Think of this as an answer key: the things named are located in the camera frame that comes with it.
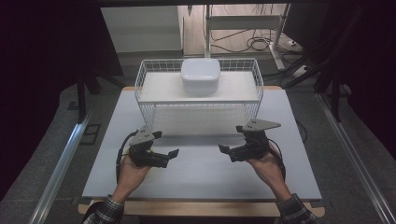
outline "white wall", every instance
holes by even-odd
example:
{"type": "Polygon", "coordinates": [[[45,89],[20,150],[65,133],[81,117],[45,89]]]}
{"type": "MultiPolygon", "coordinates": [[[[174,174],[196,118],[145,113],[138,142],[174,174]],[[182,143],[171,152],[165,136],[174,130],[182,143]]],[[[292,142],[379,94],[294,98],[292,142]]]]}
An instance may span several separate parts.
{"type": "Polygon", "coordinates": [[[103,7],[116,52],[181,49],[177,7],[103,7]]]}

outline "white table surface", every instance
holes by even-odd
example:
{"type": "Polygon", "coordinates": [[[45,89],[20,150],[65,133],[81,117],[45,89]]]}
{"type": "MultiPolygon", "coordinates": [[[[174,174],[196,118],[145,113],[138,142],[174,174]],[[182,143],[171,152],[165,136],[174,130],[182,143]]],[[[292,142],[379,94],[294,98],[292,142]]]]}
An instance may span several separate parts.
{"type": "MultiPolygon", "coordinates": [[[[267,130],[276,141],[286,165],[286,183],[304,201],[320,200],[318,184],[306,156],[304,144],[283,90],[265,90],[258,119],[280,122],[281,127],[267,130]]],[[[116,187],[116,158],[124,138],[145,125],[134,91],[122,91],[103,143],[87,180],[83,197],[104,198],[116,187]]],[[[244,161],[231,162],[219,152],[218,144],[237,147],[245,144],[236,137],[164,137],[154,141],[156,152],[179,148],[168,167],[152,168],[144,183],[131,198],[181,201],[271,202],[272,191],[244,161]]]]}

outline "lid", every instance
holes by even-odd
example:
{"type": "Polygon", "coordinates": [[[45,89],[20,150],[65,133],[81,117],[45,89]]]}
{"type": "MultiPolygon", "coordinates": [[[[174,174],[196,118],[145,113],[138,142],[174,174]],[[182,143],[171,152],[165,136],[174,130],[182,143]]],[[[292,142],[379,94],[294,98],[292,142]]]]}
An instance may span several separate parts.
{"type": "Polygon", "coordinates": [[[215,80],[220,76],[220,65],[216,59],[187,59],[181,65],[181,77],[187,80],[215,80]]]}

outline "gray floor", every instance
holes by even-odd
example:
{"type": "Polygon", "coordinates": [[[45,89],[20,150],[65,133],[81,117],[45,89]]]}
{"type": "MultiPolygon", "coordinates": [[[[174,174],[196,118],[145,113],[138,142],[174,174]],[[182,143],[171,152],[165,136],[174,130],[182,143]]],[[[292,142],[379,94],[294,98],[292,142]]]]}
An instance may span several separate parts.
{"type": "MultiPolygon", "coordinates": [[[[266,85],[278,83],[275,65],[269,56],[257,57],[266,85]]],[[[118,77],[127,85],[134,85],[138,63],[131,55],[121,57],[125,77],[118,77]]],[[[325,223],[381,223],[381,219],[356,175],[341,142],[328,121],[318,98],[313,92],[315,77],[287,89],[295,118],[307,130],[304,142],[309,160],[318,182],[326,215],[325,223]]],[[[96,153],[106,133],[120,89],[99,78],[102,91],[98,95],[87,92],[88,106],[92,106],[90,125],[100,124],[96,141],[92,145],[79,145],[55,201],[49,210],[46,223],[79,223],[78,203],[96,153]]],[[[70,106],[77,100],[76,87],[63,91],[57,114],[39,147],[19,178],[0,202],[1,223],[27,223],[34,212],[44,188],[56,166],[67,140],[78,120],[78,111],[70,106]]],[[[354,114],[347,98],[340,102],[340,115],[352,143],[389,202],[396,208],[396,162],[375,136],[354,114]]],[[[90,143],[91,135],[81,142],[90,143]]],[[[126,217],[123,223],[138,223],[136,217],[126,217]]]]}

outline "floor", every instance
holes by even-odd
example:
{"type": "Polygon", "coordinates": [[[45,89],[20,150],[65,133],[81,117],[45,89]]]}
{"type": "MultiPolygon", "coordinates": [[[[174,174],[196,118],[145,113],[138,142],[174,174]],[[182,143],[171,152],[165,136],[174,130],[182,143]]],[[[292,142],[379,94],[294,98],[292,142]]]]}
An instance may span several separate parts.
{"type": "MultiPolygon", "coordinates": [[[[229,10],[229,13],[232,12],[227,7],[220,7],[218,10],[224,8],[229,10]]],[[[243,46],[246,39],[243,38],[239,42],[243,46]]],[[[287,42],[281,43],[281,47],[288,48],[287,42]]],[[[230,43],[227,48],[237,50],[238,47],[230,43]]],[[[223,56],[223,53],[226,52],[214,51],[215,56],[216,54],[223,56]]],[[[279,85],[279,83],[288,82],[293,78],[292,72],[287,73],[286,76],[285,74],[279,74],[268,53],[251,53],[250,55],[231,53],[228,54],[228,57],[255,57],[262,70],[265,85],[279,85]]],[[[191,53],[191,55],[195,54],[200,55],[202,52],[191,53]]],[[[133,86],[139,61],[142,58],[176,58],[190,57],[191,55],[181,55],[174,52],[169,54],[166,52],[163,54],[122,54],[120,55],[120,62],[124,77],[116,77],[116,79],[133,86]]],[[[290,66],[292,62],[298,61],[299,58],[300,55],[285,55],[284,63],[286,66],[290,66]]],[[[286,89],[286,91],[294,117],[302,124],[299,127],[301,128],[302,138],[306,138],[304,146],[323,197],[326,215],[322,220],[325,223],[382,223],[372,200],[357,176],[354,166],[312,88],[316,78],[311,77],[292,88],[286,89]]],[[[90,131],[86,132],[80,141],[62,185],[56,193],[46,218],[44,218],[45,223],[79,223],[83,217],[78,213],[78,204],[87,203],[87,200],[81,199],[80,196],[120,95],[120,88],[101,78],[98,78],[98,80],[102,86],[98,95],[86,91],[88,108],[92,111],[89,128],[87,129],[90,131]]],[[[395,211],[396,162],[349,107],[347,94],[343,96],[340,101],[342,125],[367,170],[388,201],[389,207],[395,211]]],[[[76,86],[62,92],[60,106],[46,135],[5,199],[0,202],[1,223],[29,222],[52,171],[64,151],[70,134],[75,128],[78,120],[77,100],[76,86]]],[[[122,223],[152,223],[153,221],[156,223],[166,222],[165,219],[161,218],[125,217],[122,223]]],[[[208,220],[201,220],[202,222],[210,223],[208,220]]],[[[262,223],[262,220],[255,219],[249,223],[262,223]]]]}

